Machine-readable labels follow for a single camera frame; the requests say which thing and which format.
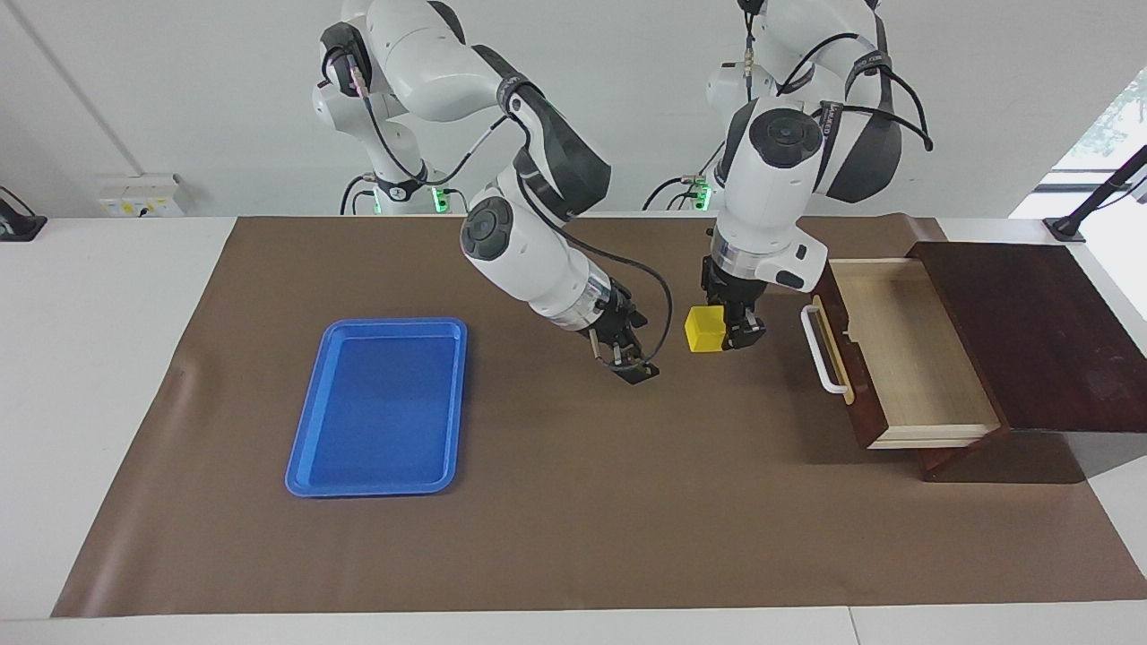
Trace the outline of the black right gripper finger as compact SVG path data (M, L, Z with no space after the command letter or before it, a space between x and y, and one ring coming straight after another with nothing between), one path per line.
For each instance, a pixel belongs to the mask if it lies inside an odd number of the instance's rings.
M595 359L606 368L616 373L629 368L629 341L624 333L609 328L590 328L587 339Z
M629 384L639 384L660 375L660 367L643 356L639 341L625 339L616 343L616 374Z

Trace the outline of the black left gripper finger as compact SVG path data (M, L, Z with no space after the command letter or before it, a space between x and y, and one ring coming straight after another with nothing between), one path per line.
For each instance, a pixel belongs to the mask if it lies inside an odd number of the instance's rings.
M726 351L751 347L766 333L766 327L752 309L724 309L724 322Z

